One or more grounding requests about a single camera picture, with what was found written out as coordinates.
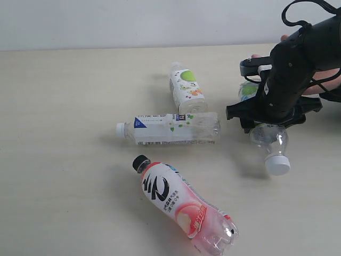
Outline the person's open hand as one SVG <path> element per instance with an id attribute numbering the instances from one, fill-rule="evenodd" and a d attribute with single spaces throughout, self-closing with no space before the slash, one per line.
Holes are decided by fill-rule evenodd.
<path id="1" fill-rule="evenodd" d="M 318 71 L 311 60 L 306 58 L 302 49 L 295 46 L 300 39 L 296 34 L 283 35 L 281 42 L 271 51 L 272 69 L 267 79 L 269 96 L 278 97 L 284 93 L 292 99 L 302 94 L 312 95 L 323 93 L 324 89 L 331 91 L 340 86 L 340 76 L 328 80 L 336 75 L 340 68 L 328 68 Z"/>

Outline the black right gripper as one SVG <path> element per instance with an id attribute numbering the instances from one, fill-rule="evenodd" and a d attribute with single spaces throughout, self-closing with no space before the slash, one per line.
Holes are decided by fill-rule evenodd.
<path id="1" fill-rule="evenodd" d="M 308 43 L 279 43 L 268 57 L 256 58 L 258 67 L 270 65 L 268 93 L 226 107 L 227 120 L 239 118 L 244 133 L 258 123 L 283 127 L 303 124 L 306 114 L 322 109 L 320 98 L 302 97 L 320 67 L 319 50 Z"/>

